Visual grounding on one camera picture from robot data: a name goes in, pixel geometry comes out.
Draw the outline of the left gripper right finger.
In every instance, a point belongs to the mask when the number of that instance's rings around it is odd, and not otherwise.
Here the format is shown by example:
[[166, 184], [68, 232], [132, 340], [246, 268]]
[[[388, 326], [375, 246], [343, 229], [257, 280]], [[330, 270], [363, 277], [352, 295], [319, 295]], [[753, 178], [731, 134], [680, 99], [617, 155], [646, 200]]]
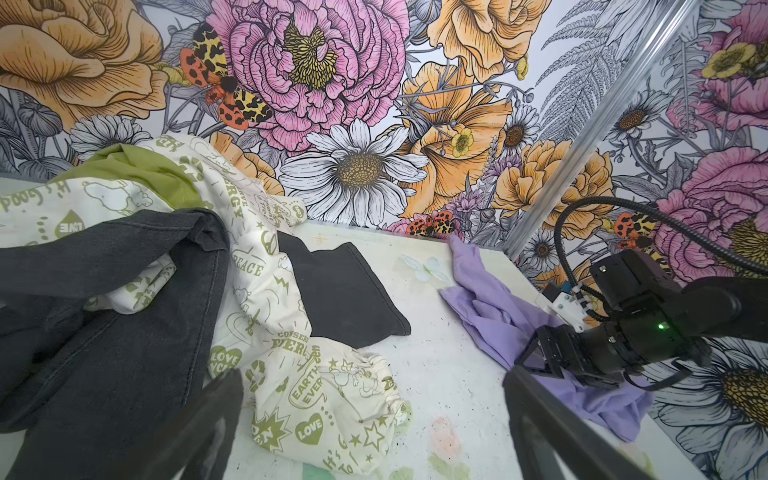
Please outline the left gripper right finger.
[[523, 367], [503, 380], [509, 429], [525, 479], [563, 479], [563, 462], [577, 479], [648, 479]]

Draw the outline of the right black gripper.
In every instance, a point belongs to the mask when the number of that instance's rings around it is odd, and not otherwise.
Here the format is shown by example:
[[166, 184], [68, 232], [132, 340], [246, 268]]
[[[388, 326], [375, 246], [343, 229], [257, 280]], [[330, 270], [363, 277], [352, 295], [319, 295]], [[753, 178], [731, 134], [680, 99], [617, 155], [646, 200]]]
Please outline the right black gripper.
[[584, 386], [613, 390], [665, 359], [666, 316], [638, 311], [583, 332], [569, 324], [542, 326], [515, 364], [534, 375], [571, 375]]

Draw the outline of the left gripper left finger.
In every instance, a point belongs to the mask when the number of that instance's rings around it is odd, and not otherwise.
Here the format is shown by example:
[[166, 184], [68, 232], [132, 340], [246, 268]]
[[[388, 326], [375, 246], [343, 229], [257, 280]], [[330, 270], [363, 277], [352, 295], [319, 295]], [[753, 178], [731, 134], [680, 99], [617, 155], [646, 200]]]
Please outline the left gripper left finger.
[[244, 388], [238, 369], [151, 375], [108, 399], [95, 428], [97, 479], [221, 479]]

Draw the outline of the lilac purple cloth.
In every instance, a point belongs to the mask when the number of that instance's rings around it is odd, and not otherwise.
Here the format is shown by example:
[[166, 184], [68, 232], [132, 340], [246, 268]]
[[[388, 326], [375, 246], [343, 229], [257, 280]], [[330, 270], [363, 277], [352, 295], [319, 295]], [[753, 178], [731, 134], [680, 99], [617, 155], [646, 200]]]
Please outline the lilac purple cloth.
[[[558, 327], [563, 322], [513, 295], [485, 269], [477, 246], [462, 242], [456, 235], [448, 237], [448, 245], [456, 284], [442, 289], [440, 295], [475, 345], [510, 370], [537, 328]], [[651, 393], [629, 385], [604, 390], [584, 386], [570, 374], [564, 379], [536, 379], [577, 416], [609, 429], [625, 442], [637, 438], [641, 421], [654, 401]]]

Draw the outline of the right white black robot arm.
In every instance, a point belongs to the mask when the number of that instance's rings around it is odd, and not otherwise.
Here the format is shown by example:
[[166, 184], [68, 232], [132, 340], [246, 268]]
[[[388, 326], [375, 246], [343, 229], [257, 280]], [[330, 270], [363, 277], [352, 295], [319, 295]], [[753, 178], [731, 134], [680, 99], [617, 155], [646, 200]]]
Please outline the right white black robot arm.
[[673, 374], [652, 392], [691, 376], [693, 362], [712, 362], [711, 338], [767, 340], [767, 282], [708, 277], [681, 287], [643, 252], [625, 250], [591, 267], [607, 300], [608, 320], [577, 332], [570, 325], [536, 330], [516, 365], [534, 375], [608, 390], [631, 383], [645, 366], [671, 361]]

